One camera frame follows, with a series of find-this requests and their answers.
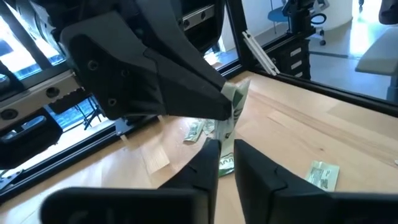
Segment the floor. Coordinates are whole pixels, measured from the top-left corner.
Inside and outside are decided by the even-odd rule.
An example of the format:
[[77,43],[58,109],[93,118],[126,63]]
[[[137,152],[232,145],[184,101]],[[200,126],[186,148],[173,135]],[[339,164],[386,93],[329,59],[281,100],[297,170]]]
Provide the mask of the floor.
[[[236,139],[261,152],[253,164],[264,154],[304,178],[312,161],[323,161],[340,167],[337,192],[398,193],[398,119],[249,72],[232,82],[247,79]],[[2,204],[0,224],[40,223],[40,204],[67,187],[156,189],[201,149],[204,134],[196,143],[182,141],[192,121],[169,116],[128,136],[127,144],[118,141],[100,150]],[[164,154],[169,165],[150,172]],[[218,181],[215,224],[244,223],[234,177]]]
[[[383,100],[387,99],[387,88],[391,77],[355,72],[355,67],[367,49],[391,26],[379,23],[381,0],[366,1],[362,11],[354,1],[353,20],[325,32],[327,44],[320,46],[319,39],[310,38],[310,63],[312,81],[353,93],[360,93]],[[287,24],[277,24],[256,37],[261,44],[283,35]],[[235,49],[219,56],[224,65],[237,58]]]

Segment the folded dollar bill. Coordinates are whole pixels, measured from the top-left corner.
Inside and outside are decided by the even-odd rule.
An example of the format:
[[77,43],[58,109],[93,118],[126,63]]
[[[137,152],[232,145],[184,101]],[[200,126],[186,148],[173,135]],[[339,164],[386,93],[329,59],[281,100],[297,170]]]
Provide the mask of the folded dollar bill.
[[231,101],[231,117],[225,121],[215,121],[215,139],[221,143],[221,157],[233,152],[235,139],[235,125],[243,111],[248,96],[250,80],[240,86],[225,83],[221,93]]
[[220,159],[220,166],[218,168],[218,177],[223,177],[235,171],[234,154],[228,155]]
[[334,191],[336,188],[338,171],[340,167],[325,162],[313,161],[305,180],[326,191]]
[[204,123],[205,121],[203,119],[195,119],[190,123],[189,132],[185,136],[184,141],[197,142]]
[[215,121],[213,119],[207,119],[205,121],[205,124],[203,125],[203,132],[206,135],[209,135],[214,131],[214,129],[215,129]]

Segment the blue chair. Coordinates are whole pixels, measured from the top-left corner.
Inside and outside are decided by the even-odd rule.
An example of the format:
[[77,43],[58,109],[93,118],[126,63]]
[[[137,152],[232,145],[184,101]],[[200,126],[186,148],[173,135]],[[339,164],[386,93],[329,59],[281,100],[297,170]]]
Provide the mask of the blue chair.
[[[285,5],[286,2],[287,2],[286,0],[282,0],[282,4],[283,5]],[[313,4],[313,7],[310,10],[311,18],[313,20],[315,17],[322,16],[323,20],[321,22],[312,21],[312,24],[314,24],[314,25],[322,25],[323,23],[326,22],[326,15],[324,15],[322,13],[322,11],[324,11],[329,6],[330,5],[329,5],[328,0],[315,0],[315,2]],[[282,12],[282,9],[283,9],[283,6],[282,7],[278,7],[276,9],[272,10],[271,12],[269,12],[268,13],[268,19],[270,21],[274,22],[274,24],[275,24],[275,22],[288,22],[289,19],[288,19],[287,16],[284,16],[284,14]],[[322,26],[317,26],[316,30],[317,30],[317,37],[320,39],[319,44],[322,45],[322,46],[325,45],[326,44],[325,31],[323,30],[323,27]]]

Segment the light wood surface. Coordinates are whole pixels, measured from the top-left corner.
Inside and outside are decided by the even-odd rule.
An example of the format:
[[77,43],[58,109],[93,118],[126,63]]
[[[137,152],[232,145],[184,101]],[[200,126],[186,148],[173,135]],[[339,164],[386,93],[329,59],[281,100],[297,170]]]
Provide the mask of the light wood surface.
[[[247,141],[300,177],[313,160],[340,166],[337,191],[398,193],[398,119],[327,96],[243,73],[251,79],[236,138]],[[70,186],[154,189],[176,174],[200,150],[182,140],[191,118],[164,117],[62,171],[1,208],[0,223],[39,223],[41,201]],[[149,172],[148,160],[167,155],[169,164]],[[220,179],[216,223],[244,223],[234,175]]]

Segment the paper money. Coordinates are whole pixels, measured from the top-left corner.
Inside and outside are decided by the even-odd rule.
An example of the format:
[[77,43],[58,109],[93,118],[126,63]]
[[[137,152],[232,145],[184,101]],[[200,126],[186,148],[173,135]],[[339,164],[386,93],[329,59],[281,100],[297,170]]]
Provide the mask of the paper money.
[[195,119],[189,126],[189,132],[185,136],[184,141],[196,142],[203,129],[205,121],[203,119]]
[[215,129],[215,121],[213,119],[207,119],[205,121],[205,124],[203,125],[203,132],[206,135],[209,135],[214,131],[214,129]]
[[220,166],[218,168],[218,177],[228,175],[235,170],[234,154],[229,153],[228,155],[220,159]]
[[313,161],[305,180],[326,191],[334,191],[337,183],[339,166]]
[[221,157],[233,152],[235,139],[235,125],[243,111],[248,96],[250,80],[240,86],[225,83],[221,93],[231,101],[231,117],[225,121],[215,122],[215,139],[221,143]]

